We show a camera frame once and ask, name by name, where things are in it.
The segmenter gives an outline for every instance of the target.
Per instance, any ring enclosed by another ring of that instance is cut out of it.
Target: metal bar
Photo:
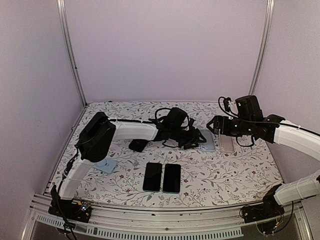
[[[66,148],[67,148],[67,146],[68,146],[68,144],[69,144],[72,136],[74,135],[74,133],[75,133],[75,131],[76,131],[76,129],[77,129],[77,126],[79,125],[79,123],[80,123],[82,117],[84,116],[85,112],[86,112],[86,108],[83,108],[82,111],[81,111],[81,113],[80,113],[80,115],[77,117],[74,126],[71,128],[71,131],[70,131],[70,133],[68,134],[66,140],[64,141],[64,143],[63,143],[63,145],[62,145],[62,148],[61,148],[61,150],[60,150],[60,152],[59,152],[59,155],[58,155],[58,157],[57,157],[57,159],[56,159],[55,166],[54,166],[54,168],[53,168],[53,170],[52,170],[52,172],[51,172],[51,174],[50,174],[50,178],[49,178],[48,181],[47,181],[48,184],[49,184],[49,181],[51,181],[52,178],[54,177],[55,172],[56,172],[56,170],[57,170],[57,167],[58,167],[58,165],[59,165],[59,163],[60,163],[60,160],[61,160],[63,154],[65,153],[65,150],[66,150]],[[42,195],[46,192],[46,189],[47,189],[47,187],[48,187],[48,184],[47,184],[47,185],[45,186],[45,188],[42,190],[42,193],[41,193]]]
[[[58,12],[59,12],[62,33],[64,36],[64,41],[65,41],[65,46],[66,46],[67,53],[69,56],[69,61],[71,64],[71,69],[72,69],[72,73],[73,73],[75,86],[76,86],[77,92],[79,94],[81,103],[85,107],[87,105],[87,100],[86,100],[86,96],[84,93],[84,89],[83,89],[81,81],[80,81],[79,72],[78,72],[78,68],[77,68],[77,64],[76,64],[76,59],[75,59],[74,51],[73,51],[72,44],[71,44],[71,38],[70,38],[70,32],[69,32],[67,14],[66,14],[66,7],[65,7],[65,0],[57,0],[56,2],[57,2],[57,6],[58,6]]]
[[[252,78],[250,89],[249,89],[249,95],[255,94],[255,91],[257,88],[262,64],[264,61],[264,56],[266,53],[267,42],[268,42],[268,38],[269,38],[269,32],[270,32],[270,28],[271,28],[273,13],[274,13],[274,5],[275,5],[275,0],[268,0],[267,1],[265,19],[264,19],[264,27],[263,27],[263,35],[262,35],[260,50],[259,50],[259,54],[258,54],[258,59],[257,59],[256,65],[255,65],[253,78]]]

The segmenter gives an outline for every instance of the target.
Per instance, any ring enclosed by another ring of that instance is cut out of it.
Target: phone screen
[[[146,164],[142,189],[147,192],[159,192],[161,184],[162,164],[148,162]]]
[[[163,178],[163,192],[178,194],[180,192],[181,166],[179,164],[166,164]]]

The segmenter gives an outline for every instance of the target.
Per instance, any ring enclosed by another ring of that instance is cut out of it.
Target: phone case
[[[231,136],[219,133],[220,151],[222,153],[233,153],[235,151],[234,141]]]

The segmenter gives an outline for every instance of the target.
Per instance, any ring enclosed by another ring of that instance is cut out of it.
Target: blue phone case
[[[117,166],[117,161],[105,158],[93,165],[93,168],[100,170],[106,174],[112,174]]]

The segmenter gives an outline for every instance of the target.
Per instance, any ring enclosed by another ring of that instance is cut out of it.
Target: table surface
[[[178,107],[186,111],[195,119],[194,125],[199,129],[205,129],[206,123],[215,115],[223,114],[215,102],[91,103],[67,145],[51,185],[61,181],[62,172],[75,153],[74,144],[95,113],[105,112],[110,118],[147,120],[154,117],[157,109],[164,107]],[[242,137],[239,141],[245,145],[251,140]],[[241,147],[234,141],[233,153],[220,152],[218,136],[214,139],[214,152],[203,152],[200,148],[169,148],[161,142],[150,142],[143,152],[134,152],[128,148],[130,142],[117,140],[111,143],[107,157],[117,161],[116,169],[112,174],[105,174],[91,168],[79,185],[76,198],[155,208],[222,207],[260,201],[272,186],[283,181],[266,142],[260,139],[253,147]],[[180,193],[143,191],[148,162],[161,163],[163,168],[165,164],[180,164]]]

